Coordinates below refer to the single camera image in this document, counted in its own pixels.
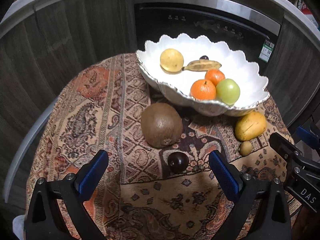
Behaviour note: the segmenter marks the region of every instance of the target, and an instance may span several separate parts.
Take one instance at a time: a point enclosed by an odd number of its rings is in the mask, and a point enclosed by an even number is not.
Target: dark cherry
[[[200,59],[209,59],[208,56],[204,55],[202,57],[200,57]]]
[[[189,158],[182,152],[174,152],[168,157],[168,165],[171,172],[183,173],[189,165]]]

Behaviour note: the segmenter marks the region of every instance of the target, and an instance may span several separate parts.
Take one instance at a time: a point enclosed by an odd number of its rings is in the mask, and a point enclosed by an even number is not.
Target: round table
[[[292,141],[274,100],[257,110],[267,129],[252,139],[253,153],[239,154],[233,127],[237,118],[205,117],[176,107],[183,120],[180,140],[154,149],[144,140],[141,112],[154,102],[166,102],[141,76],[135,54],[121,54],[92,65],[61,92],[39,142],[27,182],[27,208],[39,177],[48,181],[76,173],[99,149],[109,154],[109,166],[92,198],[84,203],[108,239],[210,239],[233,203],[223,194],[209,168],[208,154],[218,149],[240,171],[259,179],[285,178],[285,161],[268,146],[271,133]],[[184,174],[171,174],[167,157],[181,151],[189,157]],[[288,195],[292,221],[300,204]],[[72,236],[79,238],[60,201]],[[254,217],[252,209],[240,236]]]

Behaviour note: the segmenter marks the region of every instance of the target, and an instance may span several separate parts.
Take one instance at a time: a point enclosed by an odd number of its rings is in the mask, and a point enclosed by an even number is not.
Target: table
[[[151,148],[140,129],[141,112],[166,99],[146,84],[135,54],[121,54],[92,65],[61,92],[39,142],[27,182],[27,207],[39,177],[48,181],[76,173],[99,149],[109,153],[109,166],[87,211],[109,239],[210,239],[233,203],[223,194],[209,168],[208,154],[215,149],[240,171],[259,179],[285,178],[285,161],[268,146],[271,133],[292,142],[274,100],[257,110],[267,129],[251,140],[253,153],[241,157],[233,127],[237,118],[204,117],[190,108],[176,107],[183,133],[176,144]],[[189,157],[185,174],[171,174],[170,153]],[[292,223],[300,204],[288,194]],[[78,237],[66,208],[59,206],[74,237]],[[239,236],[250,227],[258,202]]]

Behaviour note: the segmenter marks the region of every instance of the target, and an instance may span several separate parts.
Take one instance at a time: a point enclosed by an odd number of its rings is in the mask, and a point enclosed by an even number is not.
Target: sticker
[[[274,46],[275,45],[273,43],[265,40],[259,55],[259,59],[262,59],[264,62],[268,62]]]

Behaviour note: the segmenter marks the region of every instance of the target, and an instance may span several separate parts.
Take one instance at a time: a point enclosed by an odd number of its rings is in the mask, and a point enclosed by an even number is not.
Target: mandarin orange
[[[204,76],[205,79],[209,79],[215,86],[218,85],[218,83],[225,79],[226,77],[224,74],[218,70],[218,69],[209,69],[207,73]]]
[[[190,95],[200,100],[213,100],[216,98],[216,87],[210,80],[200,79],[192,84]]]

